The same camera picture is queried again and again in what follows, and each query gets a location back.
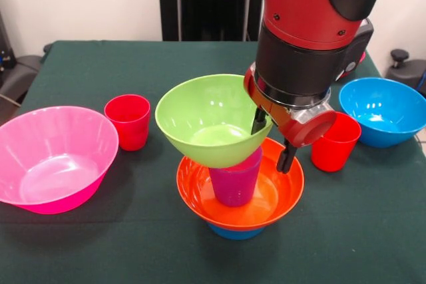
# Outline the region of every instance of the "cup rim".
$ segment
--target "cup rim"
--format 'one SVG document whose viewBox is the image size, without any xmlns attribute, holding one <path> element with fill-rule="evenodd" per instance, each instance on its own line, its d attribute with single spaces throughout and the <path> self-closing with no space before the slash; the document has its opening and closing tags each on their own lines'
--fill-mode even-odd
<svg viewBox="0 0 426 284">
<path fill-rule="evenodd" d="M 131 120 L 131 121 L 118 121 L 118 120 L 114 120 L 114 119 L 112 119 L 112 118 L 111 118 L 111 117 L 107 114 L 107 108 L 108 108 L 108 105 L 109 105 L 110 103 L 114 102 L 115 100 L 118 100 L 118 99 L 123 98 L 123 97 L 125 97 L 125 96 L 136 96 L 136 97 L 138 97 L 138 98 L 143 99 L 146 103 L 148 103 L 148 109 L 146 110 L 146 112 L 145 112 L 142 116 L 140 116 L 139 118 L 137 118 L 137 119 L 135 119 L 135 120 Z M 120 96 L 115 96 L 114 98 L 112 98 L 111 100 L 109 100 L 109 101 L 105 104 L 105 106 L 104 106 L 104 115 L 108 118 L 108 120 L 113 121 L 113 122 L 116 122 L 116 123 L 122 123 L 122 124 L 137 122 L 137 121 L 139 121 L 139 120 L 141 120 L 141 119 L 145 118 L 147 115 L 149 115 L 149 112 L 150 112 L 150 111 L 151 111 L 151 103 L 149 102 L 149 100 L 148 100 L 147 98 L 145 98 L 144 96 L 141 96 L 141 95 L 139 95 L 139 94 L 121 94 Z"/>
<path fill-rule="evenodd" d="M 345 117 L 345 118 L 349 118 L 350 120 L 352 120 L 352 122 L 355 124 L 355 126 L 358 128 L 358 134 L 357 134 L 357 136 L 356 136 L 356 138 L 353 138 L 353 139 L 351 139 L 351 140 L 347 140 L 347 141 L 337 141 L 337 140 L 334 140 L 334 139 L 331 139 L 331 138 L 327 138 L 327 137 L 325 137 L 325 135 L 327 134 L 327 132 L 321 137 L 321 139 L 324 139 L 324 140 L 327 140 L 327 141 L 330 141 L 330 142 L 333 142 L 333 143 L 338 143 L 338 144 L 347 144 L 347 143 L 352 143 L 352 142 L 356 142 L 356 141 L 358 141 L 359 140 L 359 137 L 361 136 L 361 134 L 362 134 L 362 128 L 361 128 L 361 125 L 359 124 L 359 122 L 354 118 L 354 117 L 352 117 L 352 116 L 350 116 L 350 115 L 348 115 L 348 114 L 346 114 L 346 113 L 343 113 L 343 112 L 337 112 L 336 111 L 336 114 L 338 114 L 338 115 L 340 115 L 340 116 L 343 116 L 343 117 Z"/>
</svg>

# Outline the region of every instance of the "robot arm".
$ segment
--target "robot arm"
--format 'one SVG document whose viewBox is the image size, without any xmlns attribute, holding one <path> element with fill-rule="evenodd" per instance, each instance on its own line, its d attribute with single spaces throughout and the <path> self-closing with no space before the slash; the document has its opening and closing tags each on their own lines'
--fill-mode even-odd
<svg viewBox="0 0 426 284">
<path fill-rule="evenodd" d="M 284 135 L 277 169 L 333 124 L 330 85 L 375 0 L 265 0 L 256 62 L 244 88 L 258 106 L 252 133 L 269 114 Z"/>
</svg>

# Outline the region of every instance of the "green tablecloth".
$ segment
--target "green tablecloth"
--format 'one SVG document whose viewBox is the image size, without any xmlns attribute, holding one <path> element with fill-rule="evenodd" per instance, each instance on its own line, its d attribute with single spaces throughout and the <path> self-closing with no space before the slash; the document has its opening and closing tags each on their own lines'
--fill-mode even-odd
<svg viewBox="0 0 426 284">
<path fill-rule="evenodd" d="M 244 74 L 255 53 L 256 43 L 58 42 L 21 112 L 64 104 L 102 112 L 124 93 L 154 108 L 184 80 Z M 367 57 L 356 76 L 371 75 Z M 337 110 L 348 80 L 333 86 Z M 282 141 L 276 129 L 270 136 Z M 80 208 L 45 216 L 0 205 L 0 283 L 426 283 L 426 160 L 414 139 L 383 150 L 358 144 L 335 174 L 300 149 L 299 204 L 240 242 L 213 234 L 184 205 L 181 157 L 152 117 L 146 147 L 119 151 Z"/>
</svg>

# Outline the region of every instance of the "plastic cup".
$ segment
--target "plastic cup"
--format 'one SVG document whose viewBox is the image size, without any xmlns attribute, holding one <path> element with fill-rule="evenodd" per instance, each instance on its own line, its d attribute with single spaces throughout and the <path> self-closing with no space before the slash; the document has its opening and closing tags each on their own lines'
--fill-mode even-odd
<svg viewBox="0 0 426 284">
<path fill-rule="evenodd" d="M 209 168 L 214 195 L 225 206 L 236 207 L 248 203 L 258 179 L 262 148 L 259 147 L 243 162 L 229 168 Z"/>
<path fill-rule="evenodd" d="M 136 151 L 145 145 L 150 120 L 146 98 L 137 94 L 117 96 L 105 105 L 104 114 L 114 124 L 123 150 Z"/>
<path fill-rule="evenodd" d="M 336 112 L 333 126 L 312 144 L 311 160 L 320 170 L 336 172 L 345 166 L 361 136 L 361 126 L 347 114 Z"/>
</svg>

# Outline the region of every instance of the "black knob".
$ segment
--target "black knob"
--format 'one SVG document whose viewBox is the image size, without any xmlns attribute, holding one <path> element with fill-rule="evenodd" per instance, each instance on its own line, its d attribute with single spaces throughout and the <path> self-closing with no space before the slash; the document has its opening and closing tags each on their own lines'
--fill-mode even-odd
<svg viewBox="0 0 426 284">
<path fill-rule="evenodd" d="M 410 56 L 409 53 L 403 49 L 393 49 L 391 51 L 392 59 L 397 63 L 402 63 L 407 60 Z"/>
</svg>

